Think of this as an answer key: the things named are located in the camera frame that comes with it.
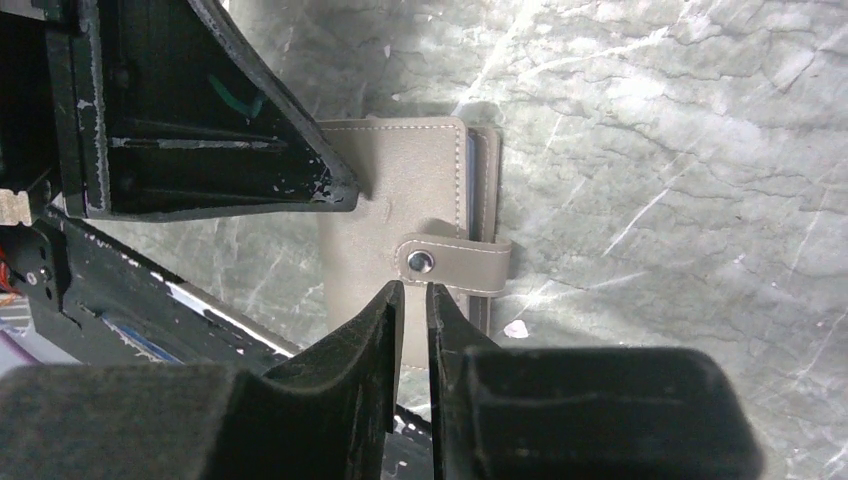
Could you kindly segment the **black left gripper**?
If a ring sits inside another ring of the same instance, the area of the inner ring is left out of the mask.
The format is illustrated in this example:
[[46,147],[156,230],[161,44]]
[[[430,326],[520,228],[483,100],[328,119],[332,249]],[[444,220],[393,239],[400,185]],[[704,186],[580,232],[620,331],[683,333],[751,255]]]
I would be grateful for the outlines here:
[[3,1],[1,225],[61,186],[72,217],[141,222],[349,212],[360,192],[220,3]]

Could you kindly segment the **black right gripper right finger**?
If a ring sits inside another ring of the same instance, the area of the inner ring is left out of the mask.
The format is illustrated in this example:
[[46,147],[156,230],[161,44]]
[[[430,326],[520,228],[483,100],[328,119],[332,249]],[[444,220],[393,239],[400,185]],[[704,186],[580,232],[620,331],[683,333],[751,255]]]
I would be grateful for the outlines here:
[[505,348],[426,289],[439,479],[757,479],[720,366],[671,347]]

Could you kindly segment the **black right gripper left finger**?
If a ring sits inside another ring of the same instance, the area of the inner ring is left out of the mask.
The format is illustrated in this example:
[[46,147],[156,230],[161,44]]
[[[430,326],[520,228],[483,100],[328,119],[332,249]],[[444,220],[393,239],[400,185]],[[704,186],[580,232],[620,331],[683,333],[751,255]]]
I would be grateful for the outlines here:
[[5,479],[376,479],[404,289],[262,375],[226,364],[21,367],[1,381]]

